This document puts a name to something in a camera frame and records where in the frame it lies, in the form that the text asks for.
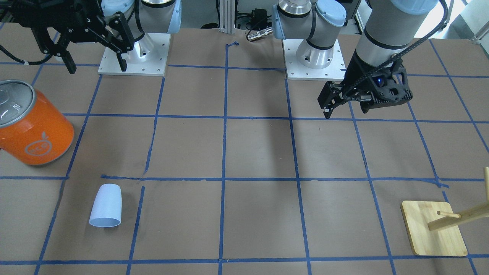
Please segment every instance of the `logo on can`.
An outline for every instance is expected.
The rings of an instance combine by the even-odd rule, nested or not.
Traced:
[[[25,152],[31,156],[44,156],[45,154],[51,152],[53,148],[53,144],[51,141],[47,140],[49,137],[46,136],[46,133],[43,132],[42,139],[35,141],[28,146],[25,147]]]

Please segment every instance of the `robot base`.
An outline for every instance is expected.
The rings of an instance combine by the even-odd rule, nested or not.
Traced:
[[[164,76],[170,48],[170,38],[171,34],[147,33],[143,39],[134,44],[134,49],[128,52],[126,71],[121,71],[115,53],[109,48],[105,48],[98,73]]]
[[[283,40],[288,79],[321,81],[342,81],[344,79],[346,68],[338,40],[334,43],[333,59],[331,60],[330,65],[324,69],[311,69],[299,62],[295,52],[301,43],[301,39]]]

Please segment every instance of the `wooden base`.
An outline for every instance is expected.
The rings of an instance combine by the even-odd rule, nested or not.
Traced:
[[[436,211],[453,213],[446,202],[404,201],[401,205],[409,242],[415,255],[467,256],[458,226],[430,231],[428,223],[442,218]]]

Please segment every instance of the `blue tape grid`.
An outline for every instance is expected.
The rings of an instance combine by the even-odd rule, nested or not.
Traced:
[[[222,259],[224,253],[224,202],[226,181],[226,132],[227,132],[227,91],[228,91],[228,75],[229,75],[229,47],[239,45],[238,42],[226,44],[225,68],[224,68],[224,120],[222,130],[222,173],[221,173],[221,214],[219,216],[219,262],[218,275],[222,275]]]
[[[392,274],[393,275],[397,275],[397,273],[396,273],[396,267],[394,266],[394,259],[392,258],[391,248],[390,248],[390,245],[389,245],[389,240],[387,238],[387,232],[385,231],[384,221],[382,219],[382,214],[380,212],[380,206],[378,205],[378,200],[377,200],[377,195],[375,193],[374,183],[373,183],[373,181],[371,179],[371,176],[370,176],[370,171],[369,171],[368,164],[367,164],[367,158],[365,157],[365,151],[363,150],[362,139],[360,137],[360,132],[358,130],[358,125],[357,125],[356,120],[355,120],[355,114],[353,112],[352,103],[351,102],[348,102],[348,105],[350,107],[350,113],[352,114],[353,125],[355,126],[356,138],[358,139],[358,144],[360,146],[360,151],[362,153],[363,164],[365,165],[365,172],[367,173],[367,177],[368,177],[368,181],[369,181],[369,185],[370,185],[370,190],[371,190],[372,196],[374,198],[375,208],[377,210],[377,216],[378,216],[378,220],[380,222],[380,228],[382,229],[382,235],[384,237],[385,248],[387,249],[387,255],[388,255],[388,258],[389,258],[389,262],[391,264]]]
[[[470,114],[470,112],[468,111],[467,109],[467,106],[465,105],[465,102],[464,100],[462,99],[462,96],[460,95],[458,89],[457,89],[457,86],[455,86],[455,83],[453,82],[453,79],[452,79],[452,76],[450,75],[450,73],[448,72],[448,70],[446,69],[445,67],[445,64],[443,63],[443,60],[441,59],[440,55],[438,54],[438,51],[436,50],[435,48],[435,45],[433,44],[433,42],[431,40],[429,40],[430,44],[431,44],[431,47],[433,48],[433,50],[435,51],[435,54],[436,56],[438,57],[438,59],[440,60],[440,63],[442,64],[442,67],[443,69],[445,70],[446,72],[446,75],[448,76],[448,79],[450,80],[450,83],[452,83],[452,86],[455,90],[455,92],[457,93],[457,96],[458,98],[460,99],[460,102],[462,104],[462,106],[464,107],[465,109],[465,112],[467,112],[467,115],[468,117],[470,118],[470,121],[472,122],[472,124],[474,125],[474,128],[475,130],[477,131],[477,134],[479,135],[479,137],[481,138],[481,141],[482,143],[484,144],[485,148],[486,148],[486,151],[489,153],[489,148],[486,144],[486,141],[484,140],[484,138],[482,137],[481,135],[481,132],[479,131],[479,128],[477,127],[477,124],[474,122],[474,119],[472,118],[472,115]]]
[[[302,190],[301,190],[301,181],[299,176],[299,164],[297,162],[297,150],[295,146],[294,124],[292,120],[292,109],[290,106],[289,83],[287,79],[285,79],[285,91],[287,94],[287,109],[289,111],[290,136],[292,138],[292,152],[294,155],[295,180],[297,182],[297,196],[299,199],[299,210],[301,213],[301,225],[302,225],[302,235],[304,238],[304,249],[306,250],[307,271],[308,271],[308,275],[312,275],[311,256],[309,254],[309,242],[307,240],[307,231],[306,231],[306,219],[304,217],[304,205],[302,203]]]
[[[145,168],[144,168],[144,174],[146,174],[146,172],[148,172],[148,169],[150,167],[150,160],[151,160],[151,153],[153,151],[153,143],[155,142],[155,134],[156,134],[156,126],[158,124],[158,113],[159,113],[159,108],[160,108],[160,104],[161,104],[161,98],[163,97],[163,87],[165,86],[165,78],[163,77],[162,80],[161,80],[161,86],[159,88],[159,95],[158,95],[158,103],[156,104],[156,112],[155,112],[155,120],[153,122],[153,137],[151,138],[151,144],[150,144],[150,148],[148,150],[148,157],[146,158],[146,165],[145,165]]]
[[[139,201],[139,207],[138,207],[138,215],[136,219],[136,224],[134,227],[134,233],[133,233],[133,241],[131,245],[131,252],[130,252],[130,257],[128,260],[110,260],[110,261],[97,261],[97,260],[71,260],[71,261],[56,261],[56,260],[43,260],[45,249],[47,247],[47,244],[49,242],[49,237],[52,231],[52,227],[55,222],[57,210],[59,207],[59,200],[58,204],[53,212],[53,217],[51,219],[51,223],[48,229],[48,232],[46,234],[46,238],[43,244],[43,249],[41,251],[39,260],[37,261],[0,261],[0,265],[36,265],[36,270],[35,270],[35,275],[39,272],[39,267],[41,265],[57,265],[57,264],[124,264],[127,265],[127,274],[130,274],[131,270],[131,265],[132,264],[150,264],[150,263],[160,263],[160,264],[170,264],[170,263],[218,263],[220,268],[219,268],[219,275],[222,274],[222,263],[234,263],[234,262],[307,262],[308,264],[308,274],[311,275],[311,262],[315,261],[360,261],[360,260],[389,260],[391,263],[392,267],[392,272],[393,274],[396,274],[396,270],[394,267],[393,260],[399,260],[399,259],[420,259],[420,258],[449,258],[449,257],[438,257],[438,256],[414,256],[414,255],[392,255],[390,252],[389,248],[389,243],[387,239],[387,235],[385,232],[385,228],[383,225],[382,217],[381,217],[381,212],[380,208],[378,206],[378,201],[377,201],[377,196],[375,194],[375,189],[373,186],[373,181],[424,181],[428,183],[433,183],[437,184],[439,187],[449,187],[446,184],[440,183],[439,181],[455,181],[455,182],[483,182],[484,179],[452,179],[452,178],[438,178],[436,175],[436,171],[434,169],[434,165],[432,163],[429,150],[424,142],[424,138],[422,137],[421,130],[418,126],[418,122],[424,122],[424,123],[471,123],[475,127],[477,133],[479,134],[479,137],[481,138],[481,141],[483,142],[484,146],[486,149],[488,149],[482,135],[480,134],[480,131],[477,128],[477,124],[488,124],[488,121],[474,121],[470,112],[468,111],[462,97],[460,96],[460,93],[458,92],[455,84],[453,83],[453,78],[489,78],[489,76],[462,76],[462,75],[450,75],[443,64],[438,52],[436,51],[435,46],[433,43],[430,41],[433,50],[435,51],[437,57],[439,58],[443,68],[445,69],[446,75],[424,75],[424,74],[410,74],[412,76],[429,76],[429,77],[448,77],[462,103],[464,106],[470,121],[445,121],[445,120],[416,120],[416,117],[414,115],[414,112],[412,111],[412,108],[409,106],[411,114],[413,116],[413,119],[364,119],[364,118],[355,118],[353,114],[353,109],[350,104],[350,111],[352,113],[352,118],[332,118],[330,120],[344,120],[344,121],[352,121],[355,125],[356,133],[357,133],[357,138],[358,142],[362,151],[362,157],[365,163],[365,169],[367,172],[367,178],[342,178],[342,179],[335,179],[335,178],[300,178],[299,177],[299,171],[298,171],[298,165],[297,165],[297,155],[296,155],[296,150],[295,150],[295,138],[293,134],[293,121],[294,120],[324,120],[323,118],[313,118],[313,117],[292,117],[291,115],[291,110],[290,110],[290,98],[289,98],[289,91],[288,91],[288,84],[286,80],[286,92],[287,92],[287,100],[288,100],[288,108],[289,108],[289,116],[288,117],[239,117],[239,116],[227,116],[227,73],[229,69],[245,69],[245,70],[285,70],[281,68],[241,68],[241,67],[229,67],[228,66],[228,48],[229,46],[232,45],[237,45],[237,43],[233,43],[230,45],[226,45],[226,66],[225,67],[219,67],[219,66],[187,66],[187,65],[169,65],[170,67],[189,67],[189,68],[211,68],[211,69],[225,69],[226,73],[226,78],[225,78],[225,104],[224,104],[224,116],[185,116],[185,115],[159,115],[158,114],[158,108],[160,106],[161,102],[161,97],[163,93],[163,85],[164,85],[164,79],[162,80],[162,85],[161,85],[161,90],[160,90],[160,95],[158,99],[158,105],[157,105],[157,110],[155,115],[125,115],[125,114],[92,114],[91,108],[93,106],[102,76],[99,77],[99,81],[97,83],[97,87],[95,89],[95,92],[93,94],[92,100],[90,102],[89,110],[87,111],[86,114],[65,114],[65,115],[73,115],[73,116],[85,116],[85,122],[83,124],[82,130],[80,132],[80,135],[77,139],[77,143],[72,155],[72,158],[70,160],[70,164],[66,173],[65,177],[17,177],[17,176],[0,176],[0,179],[33,179],[33,180],[62,180],[62,184],[60,186],[60,197],[63,192],[63,188],[65,185],[65,181],[69,178],[69,173],[71,171],[71,168],[73,166],[73,162],[76,156],[76,152],[78,151],[78,147],[80,145],[81,138],[83,136],[83,132],[85,130],[85,126],[87,124],[88,118],[90,116],[131,116],[131,117],[154,117],[155,118],[155,129],[156,129],[156,124],[157,124],[157,119],[159,117],[181,117],[181,118],[220,118],[224,119],[224,134],[223,134],[223,170],[222,170],[222,177],[221,178],[125,178],[125,177],[111,177],[111,176],[106,176],[102,175],[102,178],[105,179],[132,179],[132,180],[143,180],[143,181],[174,181],[174,180],[179,180],[179,181],[194,181],[194,180],[216,180],[216,181],[221,181],[222,182],[222,201],[221,201],[221,227],[220,227],[220,255],[219,259],[175,259],[175,260],[165,260],[165,259],[148,259],[148,260],[133,260],[133,253],[136,245],[136,238],[137,238],[137,231],[138,231],[138,226],[139,226],[139,218],[141,215],[141,209],[142,209],[142,203],[143,203],[143,197],[144,197],[144,187],[141,189],[141,197]],[[7,65],[19,65],[18,63],[15,62],[0,62],[0,64],[7,64]],[[63,64],[54,64],[54,63],[46,63],[40,66],[32,84],[34,85],[35,82],[37,81],[41,70],[44,66],[63,66]],[[96,67],[99,66],[98,64],[77,64],[77,66],[89,66],[89,67]],[[294,153],[294,164],[295,164],[295,169],[296,169],[296,177],[295,178],[227,178],[225,177],[225,133],[226,133],[226,120],[227,119],[283,119],[286,120],[288,119],[290,122],[290,131],[291,131],[291,138],[292,138],[292,145],[293,145],[293,153]],[[425,150],[428,154],[428,157],[430,158],[430,164],[432,166],[433,172],[434,172],[434,178],[372,178],[370,177],[370,172],[368,170],[368,165],[365,157],[365,153],[363,151],[363,145],[361,142],[361,137],[358,131],[357,127],[357,121],[385,121],[385,122],[414,122],[418,128],[420,137],[423,141],[423,145],[425,146]],[[146,170],[149,166],[149,160],[151,158],[151,147],[148,152],[148,159],[147,159],[147,165],[146,165]],[[306,249],[306,257],[305,258],[246,258],[246,259],[223,259],[222,257],[222,245],[223,245],[223,218],[224,218],[224,182],[225,181],[292,181],[296,180],[297,181],[297,188],[298,188],[298,197],[299,197],[299,205],[301,208],[301,222],[302,222],[302,227],[303,227],[303,235],[304,235],[304,242],[305,242],[305,249]],[[381,224],[382,228],[382,233],[384,236],[384,240],[386,243],[386,248],[388,251],[388,256],[368,256],[368,257],[310,257],[309,256],[309,249],[308,249],[308,242],[307,242],[307,232],[306,232],[306,226],[305,226],[305,219],[304,219],[304,213],[303,213],[303,207],[302,207],[302,197],[301,197],[301,189],[300,189],[300,181],[313,181],[313,180],[319,180],[319,181],[368,181],[370,186],[371,186],[371,191],[372,195],[376,204],[377,212],[378,212],[378,217],[379,217],[379,222]],[[442,191],[443,196],[446,201],[448,201],[447,195],[445,191]],[[469,254],[467,258],[470,261],[471,267],[473,269],[473,272],[475,275],[477,275],[477,271],[475,270],[475,266],[473,264],[472,259],[473,258],[488,258],[489,254]]]
[[[41,65],[41,67],[39,68],[39,71],[38,71],[38,75],[39,75],[40,71],[42,70],[42,68],[43,67]],[[78,148],[80,146],[80,142],[82,140],[83,133],[85,132],[85,127],[86,127],[87,122],[88,122],[88,119],[89,119],[89,114],[90,114],[91,109],[93,107],[93,103],[95,102],[95,98],[97,96],[97,92],[98,92],[98,89],[100,87],[100,82],[101,81],[102,81],[102,75],[100,75],[99,78],[98,78],[97,85],[95,87],[95,91],[93,92],[93,96],[92,96],[92,99],[90,101],[89,108],[87,110],[87,115],[85,116],[85,121],[84,121],[83,126],[82,126],[82,128],[80,130],[80,134],[78,136],[78,139],[76,140],[76,145],[75,145],[75,148],[73,150],[73,154],[71,156],[71,160],[69,162],[68,169],[66,171],[65,179],[61,182],[60,192],[59,192],[59,196],[58,196],[58,202],[57,202],[56,207],[54,209],[53,216],[51,218],[51,223],[49,224],[49,228],[48,228],[47,233],[46,233],[46,238],[44,239],[43,248],[41,249],[41,253],[39,255],[38,263],[36,264],[36,269],[34,271],[34,275],[37,275],[39,273],[39,269],[41,267],[41,263],[42,263],[43,258],[44,258],[44,253],[46,251],[47,244],[49,242],[49,238],[51,237],[51,232],[53,230],[54,222],[56,220],[58,209],[59,209],[59,206],[60,206],[60,203],[61,203],[61,198],[63,196],[63,190],[65,188],[66,179],[69,177],[69,174],[70,174],[71,169],[73,167],[73,163],[75,161],[76,153],[78,152]]]

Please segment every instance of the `wooden stand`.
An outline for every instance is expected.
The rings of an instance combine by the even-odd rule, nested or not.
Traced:
[[[446,202],[402,202],[402,215],[415,255],[467,256],[458,225],[489,215],[489,167],[484,168],[484,177],[487,202],[459,213],[453,213]]]

